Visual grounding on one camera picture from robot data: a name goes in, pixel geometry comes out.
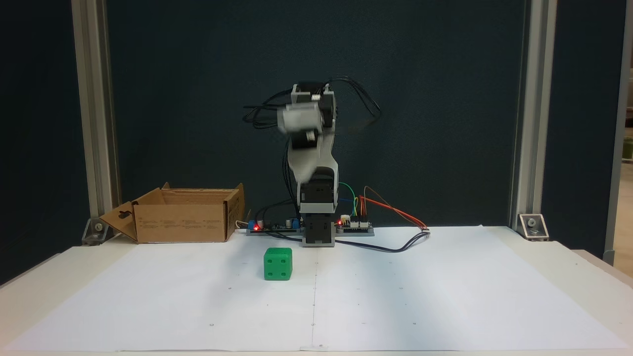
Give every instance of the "green wire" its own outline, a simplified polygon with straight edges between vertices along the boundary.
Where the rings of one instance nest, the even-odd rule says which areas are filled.
[[[352,195],[354,196],[354,198],[352,199],[352,205],[354,205],[354,207],[352,208],[352,215],[355,215],[355,212],[356,212],[356,194],[354,193],[354,189],[352,189],[352,187],[349,186],[349,184],[347,184],[347,183],[339,182],[339,184],[342,184],[342,185],[346,186],[352,192]]]

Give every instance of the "cardboard box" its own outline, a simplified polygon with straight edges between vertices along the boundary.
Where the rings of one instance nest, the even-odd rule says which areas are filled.
[[[138,243],[224,242],[244,216],[244,186],[172,189],[165,183],[101,217]]]

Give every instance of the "red wire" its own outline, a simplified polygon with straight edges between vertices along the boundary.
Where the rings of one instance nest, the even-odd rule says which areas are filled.
[[[402,215],[404,215],[404,216],[408,217],[409,219],[413,220],[414,222],[417,222],[417,223],[419,224],[419,225],[418,225],[419,227],[427,227],[427,225],[426,225],[426,224],[424,224],[424,223],[423,223],[420,219],[418,219],[418,218],[416,218],[416,217],[413,217],[413,216],[411,216],[411,215],[409,215],[409,214],[405,213],[404,211],[402,211],[402,210],[400,210],[400,209],[396,209],[396,208],[390,207],[389,205],[383,204],[383,203],[381,203],[381,202],[379,202],[379,201],[375,201],[375,200],[370,199],[370,198],[366,198],[366,197],[364,197],[364,196],[362,196],[362,195],[360,196],[360,199],[362,199],[363,201],[367,200],[367,201],[369,201],[370,203],[373,203],[373,204],[376,204],[376,205],[380,205],[381,207],[384,207],[384,208],[387,208],[387,209],[391,209],[391,210],[397,211],[397,212],[399,212],[400,214],[402,214]]]

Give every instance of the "aluminum frame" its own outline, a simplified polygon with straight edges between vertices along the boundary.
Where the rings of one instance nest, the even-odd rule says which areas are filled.
[[[515,164],[508,226],[518,231],[518,215],[541,212],[557,0],[533,0],[526,28],[527,54],[522,112],[517,120]]]
[[[627,0],[624,19],[624,42],[622,43],[622,64],[620,65],[620,93],[618,95],[618,114],[615,122],[615,139],[613,142],[613,168],[611,169],[611,191],[609,192],[609,208],[606,218],[605,253],[603,260],[613,265],[615,251],[615,219],[618,210],[618,194],[620,191],[620,171],[622,168],[622,148],[624,144],[624,125],[627,113],[629,91],[630,61],[633,46],[633,0]]]
[[[72,0],[90,216],[121,203],[105,0]]]

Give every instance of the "green cube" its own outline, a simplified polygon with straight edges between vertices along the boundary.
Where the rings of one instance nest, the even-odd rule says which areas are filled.
[[[287,281],[292,274],[292,249],[271,247],[264,253],[264,279]]]

